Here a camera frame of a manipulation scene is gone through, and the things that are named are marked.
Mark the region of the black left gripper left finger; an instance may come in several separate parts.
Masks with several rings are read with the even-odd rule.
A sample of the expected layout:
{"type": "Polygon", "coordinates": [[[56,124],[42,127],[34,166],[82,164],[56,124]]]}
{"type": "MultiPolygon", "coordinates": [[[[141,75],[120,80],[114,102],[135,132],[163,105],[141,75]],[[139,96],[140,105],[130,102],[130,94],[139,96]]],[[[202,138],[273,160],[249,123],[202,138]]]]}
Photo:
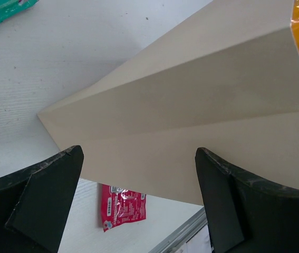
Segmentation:
{"type": "Polygon", "coordinates": [[[0,177],[0,252],[58,252],[82,165],[75,145],[0,177]]]}

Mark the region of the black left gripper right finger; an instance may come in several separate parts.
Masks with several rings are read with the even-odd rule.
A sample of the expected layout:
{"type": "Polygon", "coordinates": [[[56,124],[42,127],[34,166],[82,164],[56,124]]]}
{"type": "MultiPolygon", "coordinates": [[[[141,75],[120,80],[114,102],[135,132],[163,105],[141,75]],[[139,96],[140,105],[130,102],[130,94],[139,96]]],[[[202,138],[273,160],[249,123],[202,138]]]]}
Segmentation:
{"type": "Polygon", "coordinates": [[[195,156],[214,252],[299,252],[299,190],[238,166],[206,148],[195,156]]]}

